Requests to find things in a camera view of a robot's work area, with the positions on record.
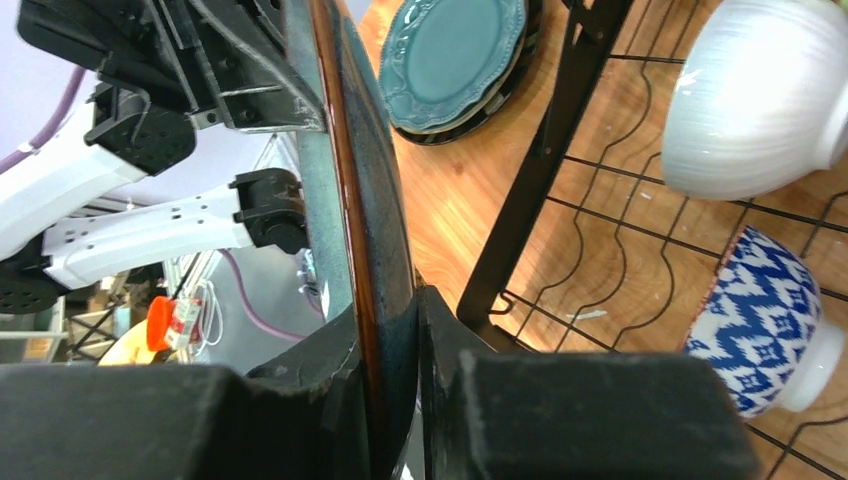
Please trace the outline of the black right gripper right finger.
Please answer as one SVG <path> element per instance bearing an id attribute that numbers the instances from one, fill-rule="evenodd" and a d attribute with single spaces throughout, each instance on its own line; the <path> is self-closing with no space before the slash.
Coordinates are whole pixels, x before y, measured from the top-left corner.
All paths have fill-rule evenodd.
<path id="1" fill-rule="evenodd" d="M 755 479 L 759 461 L 703 360 L 497 353 L 418 290 L 429 479 Z"/>

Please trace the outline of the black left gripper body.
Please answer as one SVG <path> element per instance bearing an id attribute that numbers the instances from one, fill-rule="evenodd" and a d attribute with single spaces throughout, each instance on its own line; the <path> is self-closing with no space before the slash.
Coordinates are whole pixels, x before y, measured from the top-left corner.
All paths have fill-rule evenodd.
<path id="1" fill-rule="evenodd" d="M 323 108 L 289 63 L 279 1 L 23 1 L 31 46 L 187 115 L 243 132 L 322 131 Z"/>

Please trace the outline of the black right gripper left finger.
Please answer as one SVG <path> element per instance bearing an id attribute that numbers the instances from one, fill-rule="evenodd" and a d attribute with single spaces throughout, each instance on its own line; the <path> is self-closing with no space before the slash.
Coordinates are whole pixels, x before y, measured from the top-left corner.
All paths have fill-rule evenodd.
<path id="1" fill-rule="evenodd" d="M 340 314 L 245 375 L 5 365 L 5 479 L 367 479 L 356 328 Z"/>

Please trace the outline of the blue-grey ceramic plate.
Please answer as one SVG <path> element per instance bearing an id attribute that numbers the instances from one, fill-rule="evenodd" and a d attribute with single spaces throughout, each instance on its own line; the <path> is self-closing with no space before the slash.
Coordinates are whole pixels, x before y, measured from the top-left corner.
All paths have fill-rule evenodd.
<path id="1" fill-rule="evenodd" d="M 287 57 L 325 126 L 296 135 L 327 316 L 356 328 L 370 475 L 393 479 L 417 391 L 417 302 L 398 163 L 376 76 L 342 1 L 287 1 Z"/>

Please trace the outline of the red and blue patterned bowl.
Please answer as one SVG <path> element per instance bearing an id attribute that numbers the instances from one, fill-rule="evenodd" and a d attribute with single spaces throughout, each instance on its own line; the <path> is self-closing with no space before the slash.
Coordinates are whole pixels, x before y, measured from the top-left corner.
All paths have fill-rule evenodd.
<path id="1" fill-rule="evenodd" d="M 744 419 L 809 408 L 841 360 L 845 332 L 827 320 L 804 262 L 751 225 L 726 250 L 682 343 L 707 361 Z"/>

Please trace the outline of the white zigzag ceramic bowl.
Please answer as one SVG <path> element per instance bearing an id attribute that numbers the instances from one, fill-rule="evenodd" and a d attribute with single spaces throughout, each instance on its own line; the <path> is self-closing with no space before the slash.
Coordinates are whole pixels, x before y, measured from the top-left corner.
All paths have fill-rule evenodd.
<path id="1" fill-rule="evenodd" d="M 738 200 L 834 167 L 847 152 L 847 12 L 832 1 L 724 1 L 673 88 L 662 178 Z"/>

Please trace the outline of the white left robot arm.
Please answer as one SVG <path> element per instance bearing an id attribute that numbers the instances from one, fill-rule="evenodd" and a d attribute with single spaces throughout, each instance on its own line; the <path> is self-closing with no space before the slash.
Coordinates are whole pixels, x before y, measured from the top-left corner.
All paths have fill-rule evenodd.
<path id="1" fill-rule="evenodd" d="M 215 249 L 308 244 L 302 185 L 201 130 L 319 132 L 279 1 L 24 1 L 17 30 L 91 71 L 47 139 L 1 164 L 1 310 L 37 313 L 104 277 Z"/>

